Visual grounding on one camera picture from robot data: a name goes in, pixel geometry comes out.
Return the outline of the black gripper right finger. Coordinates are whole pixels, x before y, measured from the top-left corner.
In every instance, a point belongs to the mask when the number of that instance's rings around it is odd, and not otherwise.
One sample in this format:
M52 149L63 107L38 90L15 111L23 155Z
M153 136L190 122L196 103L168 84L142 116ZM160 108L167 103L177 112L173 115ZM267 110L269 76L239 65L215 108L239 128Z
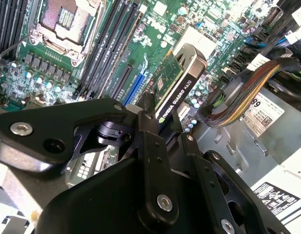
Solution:
M173 233L289 233L220 154L201 153L195 139L181 133L178 114L173 114L173 123L177 133L173 175L179 208Z

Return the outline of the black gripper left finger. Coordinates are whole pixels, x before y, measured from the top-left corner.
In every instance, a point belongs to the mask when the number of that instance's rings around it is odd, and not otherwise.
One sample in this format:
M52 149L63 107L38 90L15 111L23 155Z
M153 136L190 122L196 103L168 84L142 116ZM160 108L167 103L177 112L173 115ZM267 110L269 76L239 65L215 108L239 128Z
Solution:
M148 104L133 112L103 98L0 114L0 163L36 177L58 178L70 161L112 144L138 156L141 219L176 220L165 140Z

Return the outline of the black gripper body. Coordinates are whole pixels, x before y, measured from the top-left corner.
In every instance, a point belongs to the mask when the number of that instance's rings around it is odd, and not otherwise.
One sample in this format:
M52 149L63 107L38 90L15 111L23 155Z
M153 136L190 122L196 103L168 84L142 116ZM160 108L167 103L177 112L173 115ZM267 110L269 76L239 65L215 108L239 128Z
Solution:
M171 172L179 217L159 234L212 234L211 220L195 181ZM39 234L154 234L140 221L143 197L137 162L127 159L56 196L42 212Z

